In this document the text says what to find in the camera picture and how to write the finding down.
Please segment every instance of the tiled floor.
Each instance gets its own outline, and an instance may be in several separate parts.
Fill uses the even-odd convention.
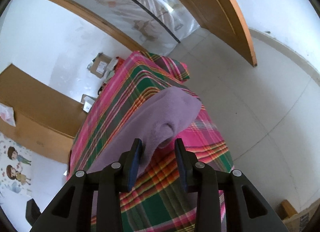
[[[225,138],[234,165],[272,207],[320,197],[320,87],[288,57],[253,39],[258,67],[205,29],[170,54]]]

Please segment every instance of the wooden door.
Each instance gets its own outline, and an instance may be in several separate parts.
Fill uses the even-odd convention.
[[[248,26],[236,0],[180,0],[201,27],[219,37],[252,66],[257,65]]]

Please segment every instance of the door frame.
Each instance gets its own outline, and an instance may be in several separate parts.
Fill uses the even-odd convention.
[[[104,31],[114,39],[116,39],[118,42],[122,43],[129,50],[144,51],[144,52],[147,51],[145,48],[143,48],[140,44],[138,44],[132,38],[127,36],[120,29],[110,24],[108,21],[98,16],[97,14],[93,13],[89,9],[85,8],[84,6],[81,6],[80,4],[74,2],[73,0],[49,0],[49,1],[64,7],[65,9],[73,12],[74,14],[83,18],[84,20],[98,27],[99,29],[101,29],[102,31]]]

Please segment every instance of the blue gripper pad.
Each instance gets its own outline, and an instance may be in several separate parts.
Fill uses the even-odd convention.
[[[132,154],[131,152],[129,153],[128,158],[132,159],[127,159],[127,161],[131,161],[131,166],[129,167],[129,176],[128,176],[128,191],[131,191],[136,179],[137,179],[137,174],[138,174],[138,169],[139,169],[139,163],[140,163],[140,158],[142,155],[142,141],[138,138],[136,138],[133,142],[131,150],[134,150],[134,153]]]
[[[181,185],[182,185],[182,188],[184,189],[184,191],[187,192],[188,191],[187,172],[186,172],[185,166],[183,164],[180,146],[177,143],[177,141],[175,142],[175,145],[174,145],[174,152],[175,152],[176,159],[177,159],[177,165],[178,165]]]

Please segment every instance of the wooden cabinet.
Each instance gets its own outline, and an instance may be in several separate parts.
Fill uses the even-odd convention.
[[[87,114],[81,103],[37,81],[14,65],[0,74],[0,102],[13,108],[16,127],[0,119],[0,131],[22,146],[67,163]]]

